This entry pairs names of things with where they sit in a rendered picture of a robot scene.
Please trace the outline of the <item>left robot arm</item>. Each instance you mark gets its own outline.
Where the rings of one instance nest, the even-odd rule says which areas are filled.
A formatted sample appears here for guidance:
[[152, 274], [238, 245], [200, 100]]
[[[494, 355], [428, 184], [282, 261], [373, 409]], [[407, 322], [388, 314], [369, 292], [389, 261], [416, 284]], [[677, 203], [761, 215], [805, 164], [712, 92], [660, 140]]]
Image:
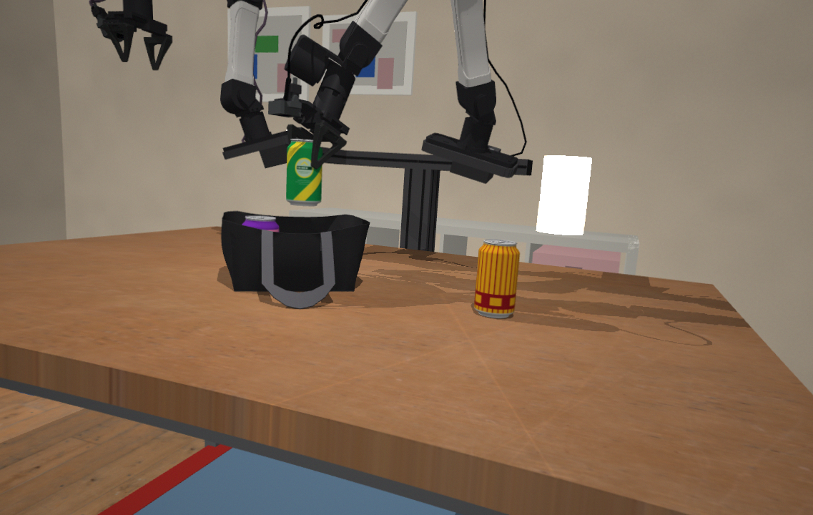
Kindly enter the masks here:
[[[383, 46], [381, 42], [406, 2], [408, 0], [369, 0], [343, 34], [338, 55], [302, 34], [291, 51], [290, 73], [314, 86], [319, 84], [327, 70], [319, 88], [333, 90], [334, 97], [340, 94], [347, 101], [356, 81], [354, 75], [358, 77], [361, 69], [373, 62]], [[496, 125], [493, 110], [496, 86], [488, 64], [483, 0], [450, 2], [458, 55], [456, 95], [470, 117], [465, 118], [460, 140], [433, 133], [425, 142], [502, 167], [514, 167], [517, 157], [488, 148], [489, 137]], [[297, 84], [295, 77], [294, 84]], [[292, 93], [291, 101], [268, 102], [268, 114], [271, 115], [301, 117], [301, 109], [302, 102], [296, 92]]]

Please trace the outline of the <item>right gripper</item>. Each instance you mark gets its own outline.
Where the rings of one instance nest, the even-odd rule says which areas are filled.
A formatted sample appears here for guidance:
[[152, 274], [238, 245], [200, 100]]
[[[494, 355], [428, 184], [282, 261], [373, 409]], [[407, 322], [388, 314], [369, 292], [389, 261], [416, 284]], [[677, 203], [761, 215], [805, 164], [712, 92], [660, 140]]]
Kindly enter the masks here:
[[[106, 19], [102, 20], [104, 30], [111, 38], [122, 62], [128, 62], [129, 50], [131, 49], [136, 27], [151, 33], [152, 38], [144, 38], [144, 43], [152, 69], [159, 69], [163, 57], [167, 54], [171, 43], [173, 43], [173, 36], [167, 34], [167, 25], [152, 19], [152, 0], [123, 0], [123, 11], [108, 11], [108, 14], [104, 9], [96, 6], [92, 9], [92, 14], [94, 17], [100, 14], [103, 19]], [[119, 45], [117, 33], [123, 33], [123, 50]], [[157, 44], [161, 44], [161, 48], [159, 49], [157, 61], [155, 61], [154, 46]]]

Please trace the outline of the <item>purple drink can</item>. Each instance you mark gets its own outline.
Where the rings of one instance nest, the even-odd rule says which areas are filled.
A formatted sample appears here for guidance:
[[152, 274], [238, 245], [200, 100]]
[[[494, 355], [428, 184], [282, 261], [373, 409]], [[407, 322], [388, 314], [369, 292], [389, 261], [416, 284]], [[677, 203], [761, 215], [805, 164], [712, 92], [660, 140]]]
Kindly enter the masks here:
[[279, 232], [280, 226], [276, 224], [275, 220], [276, 217], [268, 217], [268, 216], [245, 216], [246, 220], [244, 222], [245, 226], [252, 226], [254, 228], [258, 228], [260, 230], [269, 230], [273, 232]]

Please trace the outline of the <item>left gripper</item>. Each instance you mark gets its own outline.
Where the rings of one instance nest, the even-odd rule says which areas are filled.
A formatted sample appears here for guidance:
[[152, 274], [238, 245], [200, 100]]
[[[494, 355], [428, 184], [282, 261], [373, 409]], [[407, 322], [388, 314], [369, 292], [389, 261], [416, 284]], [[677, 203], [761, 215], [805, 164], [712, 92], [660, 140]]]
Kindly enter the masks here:
[[[302, 94], [302, 85], [288, 84], [283, 98], [275, 100], [291, 101], [293, 92], [296, 92], [299, 98], [299, 94]], [[350, 131], [350, 128], [340, 121], [340, 115], [346, 105], [346, 100], [343, 100], [340, 94], [334, 97], [333, 92], [328, 88], [325, 88], [325, 90], [319, 88], [314, 102], [299, 99], [299, 102], [302, 102], [301, 117], [294, 117], [294, 120], [306, 129], [310, 129], [312, 134], [304, 127], [296, 127], [293, 124], [287, 126], [289, 144], [291, 143], [290, 139], [296, 137], [312, 140], [311, 167], [316, 170], [329, 157], [332, 157], [345, 146], [347, 141], [340, 134], [346, 134], [347, 136]], [[328, 141], [333, 146], [317, 160], [321, 142]]]

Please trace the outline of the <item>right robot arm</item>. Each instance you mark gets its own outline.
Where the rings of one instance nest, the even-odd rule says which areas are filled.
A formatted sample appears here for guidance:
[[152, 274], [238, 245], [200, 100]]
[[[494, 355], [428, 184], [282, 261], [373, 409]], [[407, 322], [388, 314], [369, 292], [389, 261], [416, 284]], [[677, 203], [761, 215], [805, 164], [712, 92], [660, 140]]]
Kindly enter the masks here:
[[263, 0], [227, 0], [232, 27], [230, 27], [227, 72], [225, 84], [221, 84], [220, 101], [221, 107], [227, 113], [242, 117], [240, 124], [245, 142], [224, 147], [224, 151], [287, 136], [287, 131], [276, 134], [269, 131], [265, 114], [259, 112], [264, 107], [256, 99], [257, 86], [253, 76], [253, 62], [255, 62], [256, 27], [262, 3]]

